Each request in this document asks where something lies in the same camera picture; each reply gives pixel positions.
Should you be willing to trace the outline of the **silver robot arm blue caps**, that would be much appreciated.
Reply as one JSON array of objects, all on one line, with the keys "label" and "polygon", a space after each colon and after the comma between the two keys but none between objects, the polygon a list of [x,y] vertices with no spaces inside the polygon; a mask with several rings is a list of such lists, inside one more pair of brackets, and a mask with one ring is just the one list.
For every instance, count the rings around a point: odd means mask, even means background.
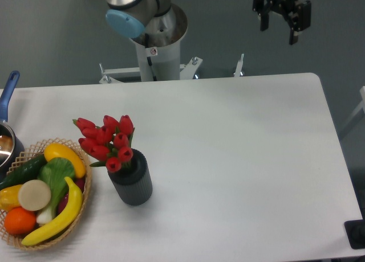
[{"label": "silver robot arm blue caps", "polygon": [[[178,41],[187,30],[187,19],[178,18],[171,0],[106,0],[106,21],[118,34],[146,47],[163,47]],[[269,27],[270,12],[281,15],[290,28],[289,43],[311,25],[311,2],[299,0],[253,0],[260,30]]]}]

